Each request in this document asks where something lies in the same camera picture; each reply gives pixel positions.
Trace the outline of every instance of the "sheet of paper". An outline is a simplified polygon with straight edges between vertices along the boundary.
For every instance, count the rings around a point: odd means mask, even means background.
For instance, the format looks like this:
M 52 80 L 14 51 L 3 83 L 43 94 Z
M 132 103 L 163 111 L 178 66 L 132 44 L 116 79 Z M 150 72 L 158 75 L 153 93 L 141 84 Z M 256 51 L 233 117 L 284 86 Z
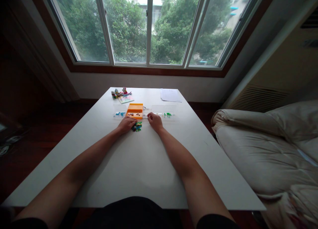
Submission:
M 160 97 L 163 101 L 181 102 L 177 89 L 160 89 Z

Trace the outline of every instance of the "sofa armrest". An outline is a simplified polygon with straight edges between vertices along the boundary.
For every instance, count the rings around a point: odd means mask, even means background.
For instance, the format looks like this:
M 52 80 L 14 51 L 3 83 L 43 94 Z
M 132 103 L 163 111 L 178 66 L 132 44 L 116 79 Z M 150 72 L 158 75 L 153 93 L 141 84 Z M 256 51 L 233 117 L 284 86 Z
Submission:
M 270 116 L 250 111 L 223 109 L 215 112 L 211 119 L 214 132 L 223 125 L 247 126 L 272 135 L 283 136 L 278 124 Z

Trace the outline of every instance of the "hand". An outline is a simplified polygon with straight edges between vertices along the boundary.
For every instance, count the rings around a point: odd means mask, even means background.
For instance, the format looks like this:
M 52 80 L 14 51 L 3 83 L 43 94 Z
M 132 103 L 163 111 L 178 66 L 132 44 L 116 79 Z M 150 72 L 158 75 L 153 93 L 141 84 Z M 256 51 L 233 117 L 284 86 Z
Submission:
M 122 121 L 119 123 L 116 129 L 121 134 L 126 133 L 129 130 L 131 130 L 131 128 L 133 127 L 133 125 L 135 125 L 136 122 L 137 122 L 137 119 L 132 118 L 130 116 L 125 116 L 122 119 Z
M 149 113 L 147 115 L 148 117 L 148 121 L 150 123 L 150 125 L 152 126 L 152 128 L 158 133 L 161 129 L 163 129 L 162 126 L 162 121 L 161 121 L 161 117 L 154 114 L 154 113 Z

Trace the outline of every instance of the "orange box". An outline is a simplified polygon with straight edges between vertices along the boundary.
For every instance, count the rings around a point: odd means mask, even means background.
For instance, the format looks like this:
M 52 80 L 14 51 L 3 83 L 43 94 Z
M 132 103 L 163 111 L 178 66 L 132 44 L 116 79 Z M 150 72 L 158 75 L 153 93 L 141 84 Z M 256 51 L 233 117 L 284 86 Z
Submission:
M 127 116 L 142 119 L 143 103 L 130 103 L 127 109 Z

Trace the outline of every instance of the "green foliage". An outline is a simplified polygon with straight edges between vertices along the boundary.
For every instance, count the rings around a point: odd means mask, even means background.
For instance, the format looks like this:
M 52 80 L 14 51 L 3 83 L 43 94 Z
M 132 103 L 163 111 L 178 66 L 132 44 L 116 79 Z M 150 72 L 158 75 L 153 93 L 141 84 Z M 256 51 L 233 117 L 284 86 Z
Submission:
M 146 25 L 141 8 L 127 0 L 104 0 L 117 62 L 146 62 Z
M 181 64 L 199 0 L 162 0 L 162 15 L 155 23 L 151 62 Z
M 146 24 L 138 3 L 103 0 L 117 62 L 146 61 Z M 199 0 L 162 0 L 161 18 L 151 38 L 151 63 L 181 64 Z M 58 0 L 82 60 L 109 61 L 96 0 Z M 230 13 L 231 0 L 211 0 L 192 63 L 216 63 L 231 30 L 218 28 Z
M 63 0 L 59 6 L 81 60 L 108 62 L 96 1 Z

